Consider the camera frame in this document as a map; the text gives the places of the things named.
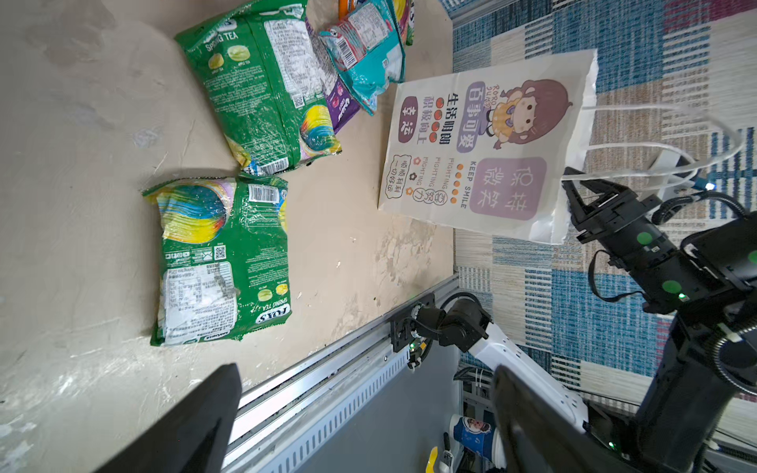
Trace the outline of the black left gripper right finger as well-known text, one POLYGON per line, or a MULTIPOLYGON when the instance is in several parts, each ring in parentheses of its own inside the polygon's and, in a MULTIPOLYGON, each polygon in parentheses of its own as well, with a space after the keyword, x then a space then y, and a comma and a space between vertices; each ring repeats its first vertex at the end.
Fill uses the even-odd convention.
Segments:
POLYGON ((634 472, 579 434, 505 366, 494 372, 492 401, 509 472, 634 472))

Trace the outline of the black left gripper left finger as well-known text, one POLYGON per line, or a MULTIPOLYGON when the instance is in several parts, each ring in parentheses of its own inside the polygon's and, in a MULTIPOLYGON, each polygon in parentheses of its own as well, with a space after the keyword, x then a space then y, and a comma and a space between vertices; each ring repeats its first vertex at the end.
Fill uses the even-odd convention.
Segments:
POLYGON ((219 472, 241 397, 238 366, 220 366, 98 471, 219 472))

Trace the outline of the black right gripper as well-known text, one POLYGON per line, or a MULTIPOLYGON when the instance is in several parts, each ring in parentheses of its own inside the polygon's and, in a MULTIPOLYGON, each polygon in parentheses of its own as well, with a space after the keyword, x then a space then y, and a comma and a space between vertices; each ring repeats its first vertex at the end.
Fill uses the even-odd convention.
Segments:
POLYGON ((693 234, 679 246, 658 226, 684 207, 702 200, 725 203, 739 213, 739 203, 729 195, 711 190, 661 201, 656 195, 645 199, 622 184, 606 179, 583 179, 584 174, 565 169, 565 189, 571 222, 579 231, 581 244, 598 242, 609 256, 609 264, 626 271, 640 289, 646 313, 673 313, 686 305, 722 303, 739 298, 739 290, 703 250, 685 251, 693 234))

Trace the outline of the white printed paper bag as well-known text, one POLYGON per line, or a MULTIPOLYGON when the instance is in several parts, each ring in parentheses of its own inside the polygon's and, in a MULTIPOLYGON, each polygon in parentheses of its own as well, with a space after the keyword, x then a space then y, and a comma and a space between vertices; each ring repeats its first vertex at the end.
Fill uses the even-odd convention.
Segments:
POLYGON ((563 244, 565 185, 588 181, 599 60, 580 50, 397 88, 378 206, 535 244, 563 244))

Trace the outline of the green spring tea bag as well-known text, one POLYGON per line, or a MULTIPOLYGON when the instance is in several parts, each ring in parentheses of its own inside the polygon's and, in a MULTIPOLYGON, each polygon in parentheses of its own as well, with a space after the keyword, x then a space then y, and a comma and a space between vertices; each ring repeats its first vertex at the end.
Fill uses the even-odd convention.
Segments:
POLYGON ((143 193, 162 229, 154 346, 241 340, 292 314, 288 183, 173 179, 143 193))
POLYGON ((303 1, 250 1, 175 36, 249 175, 284 173, 342 151, 306 10, 303 1))

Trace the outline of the teal snack bag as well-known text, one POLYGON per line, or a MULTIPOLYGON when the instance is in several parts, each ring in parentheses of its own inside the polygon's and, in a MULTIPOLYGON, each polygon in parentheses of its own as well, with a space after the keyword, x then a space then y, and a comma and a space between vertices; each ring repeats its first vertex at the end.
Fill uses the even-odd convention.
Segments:
POLYGON ((391 1, 361 3, 319 33, 339 78, 367 114, 390 85, 405 80, 405 51, 391 1))

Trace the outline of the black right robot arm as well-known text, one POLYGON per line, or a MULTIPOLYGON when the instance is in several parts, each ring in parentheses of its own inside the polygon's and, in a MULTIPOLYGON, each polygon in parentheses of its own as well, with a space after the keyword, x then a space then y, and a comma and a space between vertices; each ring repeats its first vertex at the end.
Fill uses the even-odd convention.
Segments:
POLYGON ((756 392, 756 216, 725 193, 640 198, 571 168, 563 187, 579 241, 597 242, 632 277, 646 313, 673 318, 638 411, 592 405, 585 430, 622 467, 697 472, 729 402, 756 392), (733 220, 672 242, 662 224, 706 200, 723 203, 733 220))

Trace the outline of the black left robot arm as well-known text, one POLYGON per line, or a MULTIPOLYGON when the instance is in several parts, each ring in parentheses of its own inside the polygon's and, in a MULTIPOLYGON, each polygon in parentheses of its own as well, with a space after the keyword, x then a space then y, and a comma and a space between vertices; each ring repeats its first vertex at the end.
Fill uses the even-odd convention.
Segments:
POLYGON ((534 362, 469 294, 428 292, 250 391, 218 368, 106 472, 453 471, 467 421, 457 353, 494 376, 487 443, 509 472, 629 472, 589 405, 534 362))

